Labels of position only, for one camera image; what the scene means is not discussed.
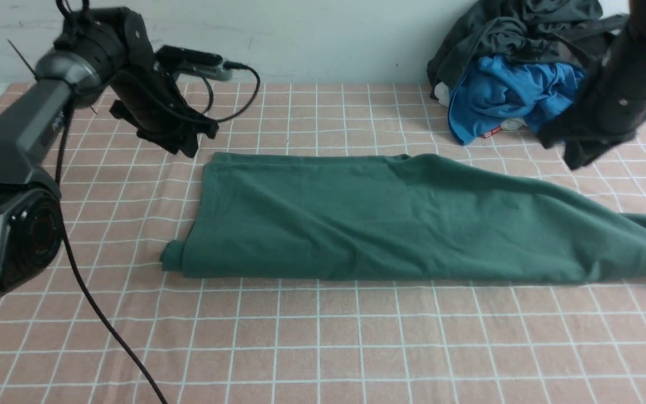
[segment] folded green garment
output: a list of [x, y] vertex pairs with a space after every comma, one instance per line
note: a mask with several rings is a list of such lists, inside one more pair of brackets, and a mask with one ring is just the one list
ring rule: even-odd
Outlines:
[[433, 154], [218, 153], [161, 263], [187, 278], [609, 281], [646, 276], [646, 215]]

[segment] power cord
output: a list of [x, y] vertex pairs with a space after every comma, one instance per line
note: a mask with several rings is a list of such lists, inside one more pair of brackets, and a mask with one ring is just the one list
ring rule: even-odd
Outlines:
[[[61, 141], [59, 142], [59, 154], [57, 156], [57, 161], [56, 161], [56, 183], [58, 185], [61, 185], [61, 171], [62, 171], [62, 166], [64, 162], [64, 151], [66, 149], [66, 143], [67, 139], [69, 138], [69, 130], [71, 126], [71, 121], [73, 118], [73, 113], [74, 113], [74, 102], [70, 102], [71, 107], [67, 108], [68, 115], [66, 117], [66, 125], [64, 126], [64, 132], [62, 133], [61, 136]], [[64, 242], [64, 248], [66, 250], [66, 255], [69, 258], [69, 263], [71, 264], [71, 270], [74, 272], [74, 277], [76, 278], [76, 282], [79, 284], [79, 287], [81, 288], [81, 291], [84, 294], [84, 297], [86, 297], [87, 301], [91, 305], [91, 308], [94, 310], [96, 313], [97, 317], [101, 320], [103, 325], [106, 327], [108, 332], [111, 333], [111, 336], [116, 340], [116, 342], [123, 347], [123, 350], [128, 353], [128, 355], [131, 357], [131, 360], [133, 360], [134, 363], [136, 363], [136, 366], [138, 366], [139, 370], [141, 370], [141, 373], [145, 376], [146, 380], [149, 381], [149, 384], [151, 384], [151, 387], [154, 389], [154, 393], [156, 393], [156, 396], [159, 397], [159, 401], [161, 401], [161, 404], [168, 404], [168, 401], [166, 401], [166, 397], [164, 397], [164, 393], [161, 392], [161, 389], [159, 388], [158, 384], [156, 384], [156, 380], [154, 380], [153, 376], [151, 376], [151, 373], [149, 370], [147, 370], [146, 366], [139, 360], [138, 356], [131, 350], [129, 347], [128, 343], [126, 343], [123, 338], [121, 338], [121, 335], [119, 335], [118, 332], [116, 332], [116, 329], [111, 325], [111, 322], [109, 322], [108, 319], [106, 319], [106, 316], [103, 314], [101, 311], [100, 307], [96, 302], [94, 301], [94, 298], [92, 297], [91, 293], [89, 292], [86, 283], [84, 282], [84, 279], [81, 278], [81, 273], [79, 272], [79, 266], [76, 264], [76, 259], [74, 258], [74, 251], [71, 248], [71, 243], [69, 242], [69, 235], [67, 235], [66, 232], [66, 227], [64, 225], [64, 214], [61, 212], [61, 204], [59, 204], [59, 212], [61, 213], [62, 217], [62, 241]]]
[[[230, 116], [228, 116], [226, 118], [221, 118], [220, 120], [217, 120], [217, 122], [230, 121], [233, 118], [236, 118], [236, 117], [240, 116], [241, 113], [245, 112], [253, 104], [253, 102], [254, 102], [254, 100], [256, 100], [256, 96], [259, 94], [259, 90], [261, 88], [261, 76], [259, 76], [258, 72], [256, 72], [256, 70], [254, 70], [253, 67], [246, 66], [244, 64], [236, 63], [236, 62], [227, 62], [227, 64], [228, 64], [228, 68], [237, 69], [237, 70], [247, 70], [247, 71], [251, 72], [253, 74], [253, 76], [256, 77], [256, 87], [253, 90], [253, 94], [251, 95], [251, 99], [248, 100], [246, 105], [244, 105], [243, 108], [241, 108], [241, 110], [238, 110], [238, 112], [235, 112], [235, 113], [231, 114]], [[133, 77], [134, 80], [138, 80], [138, 77], [136, 77], [136, 76], [132, 75], [131, 77]], [[207, 80], [204, 80], [204, 82], [206, 83], [208, 91], [209, 91], [208, 107], [204, 110], [204, 112], [207, 112], [208, 110], [210, 110], [210, 108], [213, 105], [213, 88], [211, 87], [210, 83]], [[106, 86], [108, 86], [108, 84], [109, 84], [109, 82], [106, 82], [104, 84], [105, 86], [103, 86], [103, 87], [105, 88]], [[167, 112], [171, 113], [172, 115], [174, 115], [177, 118], [180, 118], [180, 120], [185, 120], [185, 121], [188, 121], [188, 122], [197, 122], [196, 120], [193, 120], [193, 118], [184, 117], [183, 115], [180, 115], [179, 113], [171, 110], [171, 108], [169, 108], [168, 105], [160, 102], [160, 100], [157, 99], [157, 97], [155, 97], [153, 94], [151, 94], [151, 92], [146, 88], [146, 85], [144, 85], [143, 82], [140, 82], [140, 80], [139, 80], [139, 84], [141, 84], [141, 88], [145, 92], [147, 92], [147, 93], [149, 93], [149, 95], [151, 95], [151, 99], [155, 100], [155, 102], [157, 102], [160, 107], [166, 109]], [[83, 95], [94, 94], [98, 90], [101, 90], [101, 89], [95, 89], [92, 92], [87, 93], [87, 94], [75, 94], [75, 95], [78, 95], [79, 97], [82, 97]], [[72, 122], [73, 115], [74, 115], [74, 110], [75, 110], [75, 102], [74, 101], [75, 100], [72, 100], [72, 102], [70, 102], [70, 104], [67, 106], [67, 108], [65, 110], [66, 122], [65, 122], [65, 125], [64, 125], [64, 131], [63, 131], [62, 136], [61, 136], [61, 141], [59, 142], [59, 151], [58, 151], [58, 154], [57, 154], [57, 161], [56, 161], [56, 176], [54, 177], [56, 179], [56, 183], [58, 185], [61, 185], [61, 181], [62, 181], [62, 166], [64, 164], [64, 152], [66, 150], [66, 144], [67, 144], [67, 140], [69, 138], [69, 131], [70, 131], [71, 122]], [[108, 319], [106, 319], [106, 316], [103, 314], [100, 307], [98, 306], [98, 304], [96, 304], [96, 301], [94, 301], [94, 298], [92, 297], [91, 293], [89, 292], [89, 290], [88, 290], [88, 288], [86, 286], [86, 283], [84, 282], [84, 279], [82, 278], [81, 273], [79, 272], [79, 266], [77, 266], [77, 264], [76, 264], [76, 259], [74, 257], [74, 251], [71, 248], [71, 243], [69, 241], [69, 236], [67, 235], [66, 227], [65, 227], [65, 225], [63, 223], [63, 213], [62, 213], [62, 241], [64, 243], [64, 248], [66, 250], [67, 258], [69, 258], [69, 263], [71, 264], [72, 272], [74, 272], [74, 277], [76, 278], [76, 282], [77, 282], [77, 284], [79, 284], [79, 287], [81, 288], [81, 291], [83, 292], [84, 297], [86, 297], [87, 301], [89, 302], [89, 305], [91, 305], [91, 308], [94, 310], [97, 317], [99, 318], [99, 320], [101, 320], [101, 323], [106, 327], [106, 329], [111, 334], [111, 336], [116, 340], [116, 342], [119, 343], [119, 345], [121, 345], [121, 347], [123, 347], [123, 350], [126, 351], [126, 353], [130, 356], [131, 360], [133, 360], [133, 362], [136, 364], [137, 368], [139, 368], [139, 370], [141, 370], [141, 373], [144, 375], [144, 378], [146, 378], [146, 380], [149, 382], [149, 384], [151, 384], [151, 388], [154, 389], [154, 393], [156, 393], [156, 396], [158, 397], [161, 404], [168, 404], [168, 401], [166, 400], [166, 397], [164, 397], [164, 393], [161, 392], [161, 389], [159, 388], [158, 384], [156, 383], [156, 380], [154, 380], [153, 376], [151, 376], [151, 373], [149, 372], [149, 370], [141, 362], [141, 360], [139, 360], [138, 356], [136, 356], [136, 354], [131, 350], [128, 343], [126, 343], [123, 340], [123, 338], [121, 338], [121, 335], [119, 335], [119, 333], [116, 332], [116, 329], [113, 327], [113, 325], [111, 325], [111, 322]]]

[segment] black cable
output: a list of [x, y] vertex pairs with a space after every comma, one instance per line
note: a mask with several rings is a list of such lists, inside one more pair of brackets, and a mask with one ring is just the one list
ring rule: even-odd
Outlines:
[[216, 122], [221, 123], [221, 122], [226, 122], [230, 121], [233, 118], [238, 117], [241, 115], [241, 113], [246, 112], [246, 110], [251, 106], [251, 104], [256, 100], [256, 96], [259, 94], [259, 90], [261, 89], [261, 76], [259, 76], [259, 73], [256, 72], [255, 69], [251, 66], [246, 66], [242, 63], [236, 63], [236, 62], [226, 62], [223, 64], [223, 67], [226, 67], [228, 69], [236, 69], [239, 71], [249, 71], [253, 74], [253, 76], [256, 78], [256, 88], [253, 90], [253, 94], [251, 95], [251, 99], [248, 100], [246, 105], [243, 106], [238, 112], [234, 112], [232, 115], [226, 117], [226, 118], [221, 118], [220, 120], [216, 120]]
[[201, 113], [207, 113], [213, 107], [213, 87], [211, 87], [211, 83], [208, 82], [208, 79], [206, 79], [206, 77], [201, 77], [201, 79], [203, 80], [204, 84], [206, 85], [206, 89], [208, 90], [208, 105], [206, 109], [204, 109]]
[[[231, 114], [230, 116], [228, 116], [226, 118], [221, 118], [220, 120], [215, 120], [215, 122], [218, 122], [218, 123], [230, 121], [233, 118], [236, 118], [239, 115], [241, 115], [241, 113], [246, 112], [246, 110], [251, 106], [251, 104], [254, 102], [254, 100], [256, 100], [256, 96], [259, 94], [259, 90], [261, 89], [261, 76], [259, 76], [258, 72], [256, 72], [256, 70], [254, 70], [253, 67], [246, 66], [246, 65], [244, 65], [242, 63], [236, 63], [236, 62], [226, 62], [224, 64], [224, 67], [226, 67], [228, 69], [235, 69], [235, 70], [251, 72], [253, 74], [253, 76], [256, 77], [256, 87], [253, 90], [253, 94], [251, 95], [251, 99], [248, 100], [248, 102], [246, 103], [246, 105], [243, 106], [243, 108], [241, 108], [240, 110], [238, 110], [238, 112], [235, 112], [235, 113]], [[169, 107], [168, 105], [163, 103], [161, 100], [159, 100], [156, 97], [156, 95], [154, 95], [150, 90], [148, 90], [147, 87], [146, 87], [145, 82], [141, 81], [141, 79], [139, 79], [138, 77], [136, 77], [133, 74], [130, 74], [129, 77], [130, 77], [130, 79], [133, 79], [134, 81], [139, 83], [139, 85], [141, 86], [141, 90], [146, 92], [146, 95], [148, 95], [152, 100], [154, 100], [156, 105], [158, 105], [161, 108], [164, 108], [164, 110], [166, 112], [168, 112], [169, 114], [171, 114], [173, 117], [179, 118], [179, 120], [182, 120], [182, 121], [185, 121], [185, 122], [199, 123], [199, 124], [202, 123], [203, 125], [207, 125], [207, 122], [202, 122], [202, 121], [196, 120], [195, 118], [185, 117], [185, 116], [181, 115], [180, 113], [175, 112], [174, 110], [171, 109], [171, 107]]]
[[64, 118], [66, 122], [64, 123], [64, 133], [61, 135], [61, 140], [59, 141], [59, 154], [57, 156], [56, 164], [56, 173], [54, 174], [54, 179], [56, 184], [61, 184], [61, 166], [64, 161], [64, 151], [66, 150], [66, 141], [69, 138], [69, 130], [71, 128], [71, 121], [74, 119], [74, 110], [75, 104], [74, 100], [70, 100], [69, 105], [64, 110]]
[[[72, 107], [75, 105], [74, 100], [72, 100], [71, 105]], [[56, 182], [59, 185], [61, 185], [61, 169], [63, 166], [64, 150], [66, 149], [66, 140], [67, 140], [70, 126], [71, 126], [71, 118], [69, 118], [69, 120], [66, 123], [66, 126], [64, 127], [64, 133], [62, 135], [61, 142], [59, 143], [59, 156], [56, 161], [56, 173], [57, 173]], [[113, 336], [116, 342], [118, 342], [119, 345], [121, 345], [123, 350], [126, 351], [126, 353], [128, 353], [128, 355], [131, 357], [131, 360], [133, 360], [133, 362], [136, 363], [136, 366], [138, 366], [139, 370], [141, 370], [141, 373], [144, 375], [146, 380], [149, 381], [149, 384], [151, 384], [151, 387], [154, 389], [154, 393], [156, 393], [156, 396], [159, 397], [159, 401], [161, 401], [161, 404], [168, 404], [168, 401], [166, 401], [166, 397], [164, 397], [164, 393], [161, 392], [161, 389], [159, 388], [158, 384], [156, 384], [156, 380], [154, 380], [154, 377], [151, 376], [151, 373], [149, 373], [149, 370], [147, 370], [146, 366], [144, 366], [144, 364], [141, 363], [141, 360], [139, 360], [136, 354], [131, 350], [128, 343], [126, 343], [123, 340], [123, 338], [121, 338], [121, 335], [119, 335], [118, 332], [116, 332], [116, 329], [113, 327], [113, 325], [111, 325], [109, 320], [106, 319], [106, 316], [103, 314], [98, 304], [96, 304], [96, 302], [94, 301], [94, 298], [89, 292], [86, 286], [86, 283], [84, 282], [84, 279], [81, 278], [81, 273], [79, 272], [79, 266], [77, 266], [76, 264], [76, 259], [74, 258], [74, 251], [71, 248], [71, 243], [69, 242], [69, 235], [67, 235], [66, 233], [66, 227], [64, 225], [62, 212], [61, 212], [61, 215], [62, 215], [62, 241], [64, 242], [64, 248], [66, 250], [66, 255], [69, 258], [69, 263], [71, 264], [72, 272], [74, 272], [74, 277], [76, 278], [76, 282], [79, 284], [81, 291], [84, 293], [84, 297], [86, 297], [87, 301], [91, 305], [91, 308], [94, 310], [97, 317], [101, 320], [101, 322], [106, 327], [108, 332], [111, 333], [111, 336]]]

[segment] pile of clothes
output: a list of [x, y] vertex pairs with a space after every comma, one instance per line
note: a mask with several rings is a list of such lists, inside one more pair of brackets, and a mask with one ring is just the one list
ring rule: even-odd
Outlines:
[[431, 97], [461, 145], [526, 125], [533, 133], [572, 105], [592, 61], [628, 16], [597, 0], [479, 0], [428, 62]]

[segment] dark gray jacket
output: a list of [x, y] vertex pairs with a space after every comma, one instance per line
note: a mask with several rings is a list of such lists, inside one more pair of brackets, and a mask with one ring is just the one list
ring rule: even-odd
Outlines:
[[583, 65], [555, 34], [601, 16], [597, 0], [479, 0], [428, 62], [428, 79], [453, 89], [471, 61], [492, 54], [517, 63]]

